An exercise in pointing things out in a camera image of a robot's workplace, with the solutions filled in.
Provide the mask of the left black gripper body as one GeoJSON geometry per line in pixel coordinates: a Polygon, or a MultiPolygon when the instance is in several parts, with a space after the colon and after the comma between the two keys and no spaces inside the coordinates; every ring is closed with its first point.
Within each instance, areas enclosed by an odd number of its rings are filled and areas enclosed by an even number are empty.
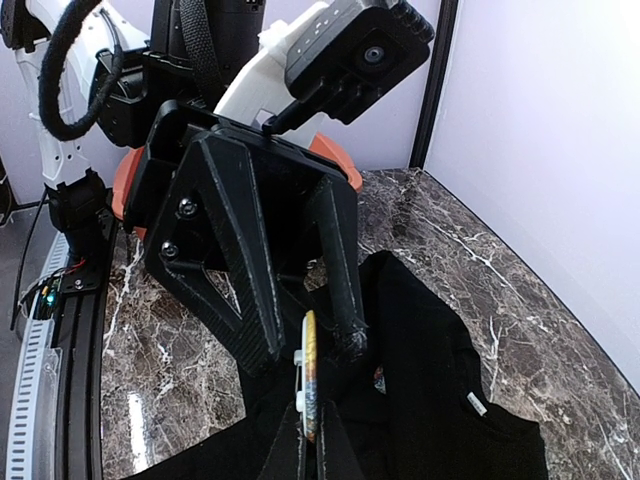
{"type": "Polygon", "coordinates": [[[201,133],[235,140],[248,148],[274,276],[302,276],[310,261],[322,258],[317,229],[306,214],[309,199],[323,178],[349,183],[347,175],[335,163],[309,149],[174,101],[161,106],[145,145],[153,159],[177,164],[147,233],[157,221],[187,148],[201,133]]]}

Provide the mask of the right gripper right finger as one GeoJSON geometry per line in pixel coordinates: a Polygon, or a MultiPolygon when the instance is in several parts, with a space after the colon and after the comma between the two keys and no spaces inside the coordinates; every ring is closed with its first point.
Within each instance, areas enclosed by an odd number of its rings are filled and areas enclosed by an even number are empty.
{"type": "Polygon", "coordinates": [[[322,480],[364,480],[336,404],[326,401],[319,409],[316,436],[316,472],[322,480]]]}

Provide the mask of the black t-shirt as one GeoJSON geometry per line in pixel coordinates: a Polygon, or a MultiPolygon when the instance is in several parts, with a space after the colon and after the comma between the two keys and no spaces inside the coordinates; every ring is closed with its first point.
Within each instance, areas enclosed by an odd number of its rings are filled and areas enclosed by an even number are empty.
{"type": "MultiPolygon", "coordinates": [[[[480,357],[461,318],[388,251],[368,256],[359,274],[367,352],[340,364],[331,336],[320,331],[318,390],[319,408],[336,404],[365,479],[546,478],[539,425],[486,398],[480,357]],[[379,366],[385,395],[373,384],[379,366]]],[[[263,376],[242,375],[244,419],[143,477],[257,479],[294,402],[295,380],[290,357],[263,376]]],[[[306,453],[316,478],[316,442],[306,453]]]]}

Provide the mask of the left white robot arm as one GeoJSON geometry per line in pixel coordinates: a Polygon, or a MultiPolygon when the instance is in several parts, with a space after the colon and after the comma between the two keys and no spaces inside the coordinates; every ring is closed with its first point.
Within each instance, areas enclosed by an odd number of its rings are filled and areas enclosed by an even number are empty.
{"type": "Polygon", "coordinates": [[[160,1],[150,34],[105,1],[5,1],[5,44],[39,128],[56,227],[88,256],[106,203],[81,156],[94,126],[138,157],[123,223],[145,266],[247,373],[300,336],[313,363],[368,346],[357,196],[315,153],[317,119],[352,122],[376,63],[371,3],[319,2],[261,31],[260,1],[160,1]]]}

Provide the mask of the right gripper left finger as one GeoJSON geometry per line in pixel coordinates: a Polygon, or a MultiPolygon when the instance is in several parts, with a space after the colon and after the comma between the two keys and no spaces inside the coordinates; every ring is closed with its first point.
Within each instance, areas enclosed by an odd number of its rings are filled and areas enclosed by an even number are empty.
{"type": "Polygon", "coordinates": [[[294,402],[287,406],[258,480],[301,480],[306,477],[307,438],[294,402]]]}

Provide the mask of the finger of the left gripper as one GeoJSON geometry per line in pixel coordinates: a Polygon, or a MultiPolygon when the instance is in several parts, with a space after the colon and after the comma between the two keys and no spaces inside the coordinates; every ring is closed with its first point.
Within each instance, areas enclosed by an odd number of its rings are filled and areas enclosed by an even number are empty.
{"type": "Polygon", "coordinates": [[[321,308],[321,325],[335,341],[335,357],[354,362],[367,349],[356,191],[345,181],[325,177],[310,197],[306,214],[317,229],[327,276],[328,305],[321,308]]]}
{"type": "Polygon", "coordinates": [[[146,236],[147,271],[248,374],[277,362],[283,320],[248,148],[212,133],[187,148],[146,236]]]}

